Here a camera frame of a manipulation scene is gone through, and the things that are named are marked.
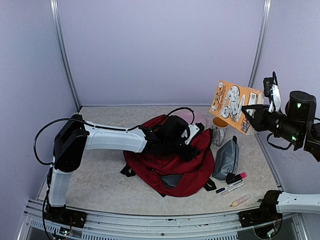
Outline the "orange treehouse book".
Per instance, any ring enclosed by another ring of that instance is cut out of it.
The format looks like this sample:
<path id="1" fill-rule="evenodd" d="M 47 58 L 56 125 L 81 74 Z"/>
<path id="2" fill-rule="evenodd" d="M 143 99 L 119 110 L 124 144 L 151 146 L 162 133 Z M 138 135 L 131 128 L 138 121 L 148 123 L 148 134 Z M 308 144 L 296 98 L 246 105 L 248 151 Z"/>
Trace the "orange treehouse book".
<path id="1" fill-rule="evenodd" d="M 256 131 L 242 112 L 242 107 L 263 104 L 264 100 L 262 90 L 220 80 L 209 112 L 244 135 L 253 135 Z"/>

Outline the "red student backpack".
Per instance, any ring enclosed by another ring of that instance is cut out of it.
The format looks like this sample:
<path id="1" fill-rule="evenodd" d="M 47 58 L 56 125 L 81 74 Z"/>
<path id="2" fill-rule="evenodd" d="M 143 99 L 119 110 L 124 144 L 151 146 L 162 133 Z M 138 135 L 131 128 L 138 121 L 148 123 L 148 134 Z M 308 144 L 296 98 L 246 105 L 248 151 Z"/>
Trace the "red student backpack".
<path id="1" fill-rule="evenodd" d="M 201 188 L 214 191 L 217 187 L 210 178 L 215 166 L 212 138 L 213 132 L 208 128 L 192 139 L 189 145 L 197 147 L 200 154 L 191 161 L 183 161 L 168 149 L 151 154 L 124 151 L 126 165 L 121 174 L 138 175 L 162 197 L 188 197 Z"/>

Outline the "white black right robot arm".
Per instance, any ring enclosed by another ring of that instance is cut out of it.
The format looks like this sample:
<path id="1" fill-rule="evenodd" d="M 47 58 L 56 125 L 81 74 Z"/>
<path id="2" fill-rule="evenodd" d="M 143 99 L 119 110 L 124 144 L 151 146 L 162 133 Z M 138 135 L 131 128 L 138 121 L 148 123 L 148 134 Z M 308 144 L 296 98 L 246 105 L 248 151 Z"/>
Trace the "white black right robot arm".
<path id="1" fill-rule="evenodd" d="M 269 112 L 263 104 L 242 106 L 241 110 L 257 132 L 270 131 L 289 142 L 296 151 L 303 149 L 317 161 L 320 159 L 320 125 L 315 123 L 316 97 L 304 91 L 290 92 L 285 112 Z M 274 214 L 320 212 L 319 194 L 294 194 L 269 190 L 264 195 L 256 218 L 266 222 Z"/>

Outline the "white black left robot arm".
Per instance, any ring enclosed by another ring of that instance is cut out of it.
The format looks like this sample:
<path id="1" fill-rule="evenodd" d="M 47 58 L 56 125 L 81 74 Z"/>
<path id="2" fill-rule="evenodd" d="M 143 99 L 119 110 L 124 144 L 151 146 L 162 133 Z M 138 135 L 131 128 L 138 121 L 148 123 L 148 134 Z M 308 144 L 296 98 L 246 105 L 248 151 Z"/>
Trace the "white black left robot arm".
<path id="1" fill-rule="evenodd" d="M 73 172 L 81 165 L 84 151 L 119 150 L 155 157 L 180 154 L 189 162 L 199 152 L 191 141 L 205 128 L 195 120 L 188 123 L 173 111 L 152 127 L 101 125 L 85 121 L 81 114 L 63 121 L 65 125 L 54 138 L 53 159 L 47 163 L 50 181 L 46 194 L 50 214 L 61 223 L 70 218 L 70 211 L 65 207 L 67 190 Z"/>

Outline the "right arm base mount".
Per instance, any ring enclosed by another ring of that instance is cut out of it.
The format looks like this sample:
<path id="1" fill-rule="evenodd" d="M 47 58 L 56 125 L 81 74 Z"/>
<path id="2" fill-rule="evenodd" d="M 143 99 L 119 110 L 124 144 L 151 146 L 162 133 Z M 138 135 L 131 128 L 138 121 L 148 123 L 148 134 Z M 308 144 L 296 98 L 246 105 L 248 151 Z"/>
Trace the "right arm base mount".
<path id="1" fill-rule="evenodd" d="M 238 213 L 242 228 L 252 227 L 275 221 L 283 217 L 282 213 L 268 208 L 255 208 Z"/>

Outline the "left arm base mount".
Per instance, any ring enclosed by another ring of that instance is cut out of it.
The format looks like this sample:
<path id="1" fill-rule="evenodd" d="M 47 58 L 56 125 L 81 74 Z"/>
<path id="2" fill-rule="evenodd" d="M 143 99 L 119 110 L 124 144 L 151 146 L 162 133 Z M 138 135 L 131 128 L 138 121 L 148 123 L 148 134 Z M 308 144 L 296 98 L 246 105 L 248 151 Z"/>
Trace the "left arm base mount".
<path id="1" fill-rule="evenodd" d="M 66 207 L 49 207 L 44 212 L 44 219 L 54 223 L 83 229 L 87 213 Z"/>

